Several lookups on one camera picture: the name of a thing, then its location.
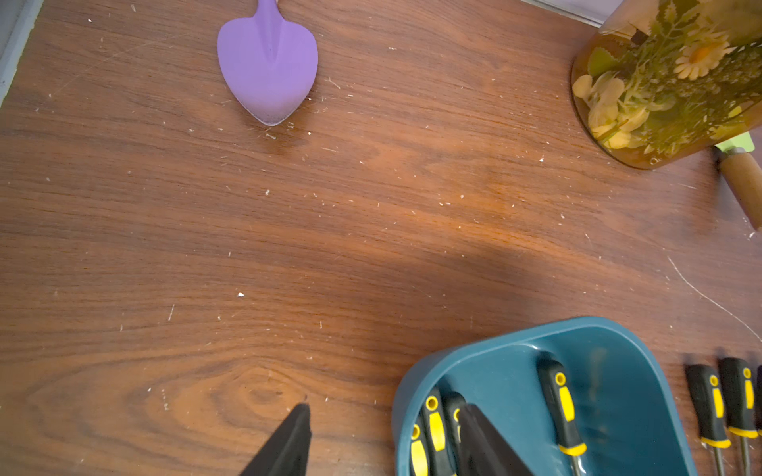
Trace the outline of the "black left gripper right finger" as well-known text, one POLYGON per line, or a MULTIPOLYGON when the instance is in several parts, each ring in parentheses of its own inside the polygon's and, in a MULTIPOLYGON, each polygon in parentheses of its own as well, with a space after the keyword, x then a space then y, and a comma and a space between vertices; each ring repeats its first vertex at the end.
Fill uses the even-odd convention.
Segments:
POLYGON ((467 404, 460 411, 460 435, 458 474, 533 475, 478 406, 467 404))

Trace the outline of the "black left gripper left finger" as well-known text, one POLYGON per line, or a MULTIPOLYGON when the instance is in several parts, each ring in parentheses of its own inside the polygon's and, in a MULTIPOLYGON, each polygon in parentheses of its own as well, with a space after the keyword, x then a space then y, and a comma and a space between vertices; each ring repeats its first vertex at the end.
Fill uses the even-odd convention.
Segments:
POLYGON ((302 403, 291 410, 240 476, 305 476, 311 440, 310 406, 302 403))

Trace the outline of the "teal plastic storage box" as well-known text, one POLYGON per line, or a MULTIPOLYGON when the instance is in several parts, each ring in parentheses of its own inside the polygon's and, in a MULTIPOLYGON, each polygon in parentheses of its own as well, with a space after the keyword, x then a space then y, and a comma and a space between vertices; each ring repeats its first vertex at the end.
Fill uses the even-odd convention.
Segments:
POLYGON ((696 473, 662 368, 609 319, 567 319, 420 360, 393 403, 397 474, 456 472, 465 404, 486 418, 516 474, 696 473))

